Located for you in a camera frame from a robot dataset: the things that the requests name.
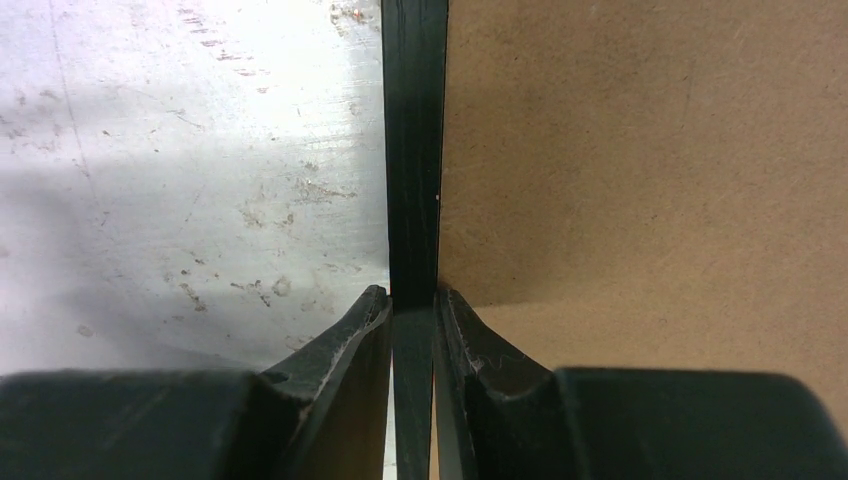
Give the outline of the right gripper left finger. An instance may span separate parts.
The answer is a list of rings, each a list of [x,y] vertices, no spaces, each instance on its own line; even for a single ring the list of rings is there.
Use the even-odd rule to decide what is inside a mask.
[[[269,369],[59,370],[1,383],[5,479],[379,479],[392,301],[366,288]]]

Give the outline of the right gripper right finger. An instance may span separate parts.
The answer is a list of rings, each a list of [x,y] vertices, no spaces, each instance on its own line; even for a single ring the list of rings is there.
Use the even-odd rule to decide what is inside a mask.
[[[451,289],[436,299],[444,479],[843,479],[819,399],[774,373],[549,370]]]

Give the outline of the brown cardboard backing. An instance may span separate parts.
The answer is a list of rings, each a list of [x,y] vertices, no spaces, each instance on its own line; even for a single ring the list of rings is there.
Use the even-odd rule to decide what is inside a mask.
[[[440,278],[549,370],[774,373],[847,445],[847,5],[454,1]]]

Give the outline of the black picture frame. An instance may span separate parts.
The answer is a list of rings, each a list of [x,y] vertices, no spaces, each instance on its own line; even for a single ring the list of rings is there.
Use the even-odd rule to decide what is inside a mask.
[[[397,476],[430,475],[446,1],[381,4]]]

